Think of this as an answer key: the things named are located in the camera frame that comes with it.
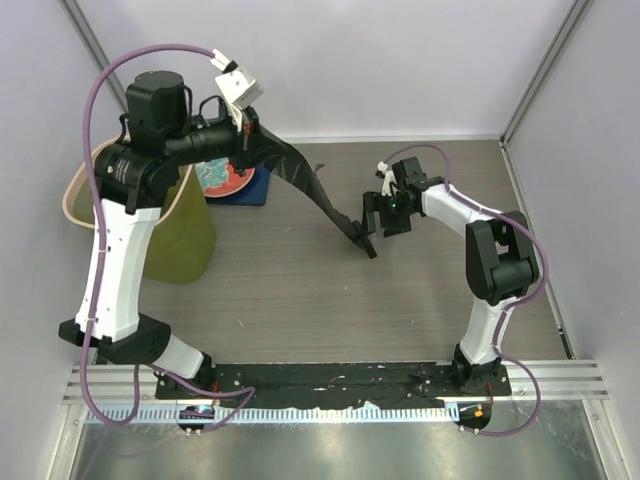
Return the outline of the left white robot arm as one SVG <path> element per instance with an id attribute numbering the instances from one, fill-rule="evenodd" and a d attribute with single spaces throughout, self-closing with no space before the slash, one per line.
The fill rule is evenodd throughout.
<path id="1" fill-rule="evenodd" d="M 114 364 L 154 365 L 178 375 L 179 388 L 193 399 L 212 389 L 210 356 L 141 314 L 138 300 L 151 236 L 181 168 L 218 158 L 237 170 L 248 165 L 259 130 L 251 104 L 262 89 L 243 67 L 215 82 L 220 116 L 211 121 L 193 114 L 192 92 L 175 72 L 146 72 L 127 88 L 121 135 L 87 175 L 98 197 L 84 300 L 59 326 L 61 339 L 95 347 Z"/>

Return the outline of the black trash bag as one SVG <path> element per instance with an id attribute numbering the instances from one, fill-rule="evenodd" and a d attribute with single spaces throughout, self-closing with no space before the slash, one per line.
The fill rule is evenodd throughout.
<path id="1" fill-rule="evenodd" d="M 293 145 L 261 127 L 249 140 L 250 160 L 295 187 L 311 200 L 325 216 L 370 259 L 377 257 L 371 241 L 357 220 L 337 210 L 329 199 L 316 170 Z"/>

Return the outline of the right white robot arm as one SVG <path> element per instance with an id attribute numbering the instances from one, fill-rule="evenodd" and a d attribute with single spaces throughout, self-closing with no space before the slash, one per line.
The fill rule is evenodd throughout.
<path id="1" fill-rule="evenodd" d="M 385 237 L 411 231 L 411 216 L 440 221 L 465 242 L 465 276 L 473 294 L 467 329 L 456 345 L 451 380 L 465 395 L 480 393 L 498 376 L 503 327 L 513 305 L 539 278 L 534 242 L 519 211 L 492 210 L 442 177 L 428 177 L 417 158 L 380 162 L 381 189 L 363 194 L 361 235 L 377 226 Z"/>

